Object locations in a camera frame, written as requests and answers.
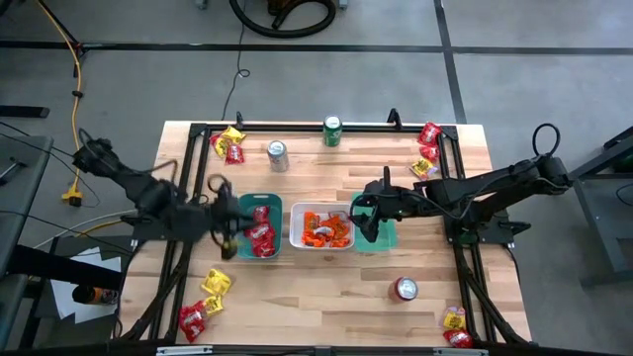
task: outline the can lid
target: can lid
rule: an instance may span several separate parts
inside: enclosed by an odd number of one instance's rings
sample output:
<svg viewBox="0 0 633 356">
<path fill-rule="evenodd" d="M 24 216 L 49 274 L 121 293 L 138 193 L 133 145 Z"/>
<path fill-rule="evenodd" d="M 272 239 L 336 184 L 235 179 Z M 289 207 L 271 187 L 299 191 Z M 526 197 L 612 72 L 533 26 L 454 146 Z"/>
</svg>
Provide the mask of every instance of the can lid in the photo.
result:
<svg viewBox="0 0 633 356">
<path fill-rule="evenodd" d="M 329 129 L 338 129 L 340 119 L 338 117 L 327 117 L 325 118 L 325 126 Z"/>
<path fill-rule="evenodd" d="M 270 154 L 282 154 L 286 150 L 286 145 L 282 141 L 272 141 L 268 145 Z"/>
<path fill-rule="evenodd" d="M 408 277 L 403 277 L 398 282 L 398 294 L 406 299 L 413 300 L 417 297 L 417 283 Z"/>
</svg>

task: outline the teal container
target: teal container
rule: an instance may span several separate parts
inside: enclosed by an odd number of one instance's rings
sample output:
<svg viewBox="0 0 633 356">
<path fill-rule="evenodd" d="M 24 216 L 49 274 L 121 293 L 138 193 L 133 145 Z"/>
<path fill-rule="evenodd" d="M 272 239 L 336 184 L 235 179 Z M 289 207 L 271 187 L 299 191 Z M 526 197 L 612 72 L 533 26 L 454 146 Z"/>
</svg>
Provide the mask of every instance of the teal container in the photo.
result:
<svg viewBox="0 0 633 356">
<path fill-rule="evenodd" d="M 255 208 L 259 206 L 270 207 L 268 219 L 275 229 L 275 238 L 273 240 L 275 245 L 275 254 L 270 257 L 255 256 L 252 251 L 250 240 L 244 236 L 243 232 L 241 232 L 237 235 L 237 242 L 239 243 L 237 248 L 238 257 L 245 259 L 267 259 L 276 257 L 281 250 L 281 233 L 284 227 L 284 207 L 282 205 L 281 198 L 272 193 L 244 194 L 239 197 L 239 208 L 243 214 L 252 217 Z"/>
<path fill-rule="evenodd" d="M 354 193 L 352 195 L 352 202 L 359 195 L 360 193 Z M 372 209 L 363 207 L 354 208 L 354 215 L 360 215 L 362 213 L 371 215 Z M 396 226 L 393 220 L 378 222 L 378 237 L 374 243 L 367 241 L 358 226 L 354 228 L 356 229 L 354 234 L 354 247 L 358 252 L 384 252 L 398 246 L 398 234 L 396 233 Z"/>
</svg>

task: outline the white plastic container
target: white plastic container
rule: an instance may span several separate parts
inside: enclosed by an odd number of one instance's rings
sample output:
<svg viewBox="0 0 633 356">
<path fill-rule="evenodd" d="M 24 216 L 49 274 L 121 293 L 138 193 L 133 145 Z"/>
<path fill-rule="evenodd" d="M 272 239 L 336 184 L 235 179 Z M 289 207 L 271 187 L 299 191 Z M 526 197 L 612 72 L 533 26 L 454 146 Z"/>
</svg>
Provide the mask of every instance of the white plastic container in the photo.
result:
<svg viewBox="0 0 633 356">
<path fill-rule="evenodd" d="M 349 244 L 345 247 L 311 247 L 304 246 L 301 236 L 304 233 L 304 213 L 313 212 L 322 219 L 328 219 L 329 212 L 344 211 L 349 213 L 347 203 L 296 203 L 290 209 L 290 244 L 305 250 L 317 251 L 344 251 L 354 245 L 354 232 L 356 228 L 349 222 Z"/>
</svg>

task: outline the silver soda can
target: silver soda can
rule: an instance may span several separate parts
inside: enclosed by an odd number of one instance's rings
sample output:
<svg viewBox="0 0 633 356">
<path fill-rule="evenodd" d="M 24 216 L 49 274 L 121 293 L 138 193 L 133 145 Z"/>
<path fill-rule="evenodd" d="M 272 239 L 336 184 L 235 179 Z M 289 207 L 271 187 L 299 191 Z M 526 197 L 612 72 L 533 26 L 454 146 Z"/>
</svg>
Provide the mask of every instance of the silver soda can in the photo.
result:
<svg viewBox="0 0 633 356">
<path fill-rule="evenodd" d="M 285 172 L 290 166 L 288 161 L 288 150 L 282 141 L 272 141 L 268 144 L 268 158 L 270 168 L 275 172 Z"/>
</svg>

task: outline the wooden table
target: wooden table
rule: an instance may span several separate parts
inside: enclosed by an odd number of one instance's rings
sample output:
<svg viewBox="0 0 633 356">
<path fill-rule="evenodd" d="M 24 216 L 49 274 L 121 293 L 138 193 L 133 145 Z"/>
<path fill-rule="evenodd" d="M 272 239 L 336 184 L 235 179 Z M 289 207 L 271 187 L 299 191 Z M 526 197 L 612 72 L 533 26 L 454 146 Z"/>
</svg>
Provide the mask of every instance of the wooden table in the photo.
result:
<svg viewBox="0 0 633 356">
<path fill-rule="evenodd" d="M 156 164 L 182 161 L 190 122 L 167 122 Z M 483 127 L 457 126 L 466 175 L 492 169 Z M 268 142 L 282 139 L 290 169 L 273 173 L 266 154 Z M 438 326 L 444 310 L 459 306 L 460 292 L 452 248 L 446 243 L 441 217 L 396 223 L 399 244 L 389 252 L 300 251 L 288 241 L 290 209 L 297 202 L 349 202 L 353 192 L 382 177 L 389 165 L 392 184 L 411 187 L 415 177 L 407 166 L 419 158 L 416 136 L 408 133 L 345 133 L 338 147 L 326 147 L 319 133 L 249 133 L 242 147 L 246 162 L 225 165 L 210 152 L 207 174 L 222 173 L 237 195 L 274 192 L 284 202 L 283 244 L 274 260 L 220 259 L 209 238 L 194 247 L 185 304 L 207 295 L 200 285 L 211 268 L 233 279 L 224 298 L 225 310 L 210 320 L 213 327 L 198 341 L 215 344 L 440 346 L 446 345 Z M 199 155 L 194 156 L 193 187 Z M 157 172 L 167 178 L 169 172 Z M 482 245 L 491 299 L 519 335 L 529 328 L 514 265 L 500 246 Z M 165 243 L 152 241 L 133 261 L 122 296 L 121 320 L 127 330 L 155 295 Z M 387 288 L 409 276 L 419 286 L 416 300 L 392 304 Z M 473 296 L 478 331 L 484 334 L 481 309 Z M 162 330 L 171 311 L 165 304 Z M 178 340 L 185 342 L 182 333 Z"/>
</svg>

